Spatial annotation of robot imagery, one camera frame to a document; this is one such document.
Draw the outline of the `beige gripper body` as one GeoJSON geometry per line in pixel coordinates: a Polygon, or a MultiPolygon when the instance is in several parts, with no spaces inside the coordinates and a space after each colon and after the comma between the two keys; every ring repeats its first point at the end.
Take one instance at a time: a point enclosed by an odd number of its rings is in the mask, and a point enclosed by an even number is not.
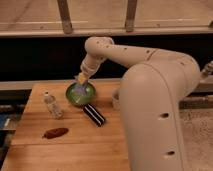
{"type": "Polygon", "coordinates": [[[81,63],[80,69],[86,77],[90,78],[98,71],[99,67],[99,60],[96,60],[91,56],[86,56],[81,63]]]}

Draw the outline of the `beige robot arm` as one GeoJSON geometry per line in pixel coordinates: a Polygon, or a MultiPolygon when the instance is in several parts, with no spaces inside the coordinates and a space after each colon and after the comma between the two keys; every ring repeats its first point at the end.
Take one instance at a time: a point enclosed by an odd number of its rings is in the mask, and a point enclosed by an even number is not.
{"type": "Polygon", "coordinates": [[[179,101],[200,81],[196,60],[175,51],[117,45],[110,37],[88,38],[85,50],[86,77],[107,59],[127,68],[119,105],[131,171],[189,171],[179,101]]]}

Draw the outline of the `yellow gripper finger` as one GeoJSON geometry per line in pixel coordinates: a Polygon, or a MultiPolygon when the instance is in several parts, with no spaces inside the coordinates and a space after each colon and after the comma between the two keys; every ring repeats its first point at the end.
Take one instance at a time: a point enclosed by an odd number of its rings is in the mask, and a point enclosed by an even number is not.
{"type": "Polygon", "coordinates": [[[83,85],[84,83],[86,83],[88,81],[88,77],[84,74],[84,73],[79,73],[78,77],[77,77],[77,82],[80,85],[83,85]]]}

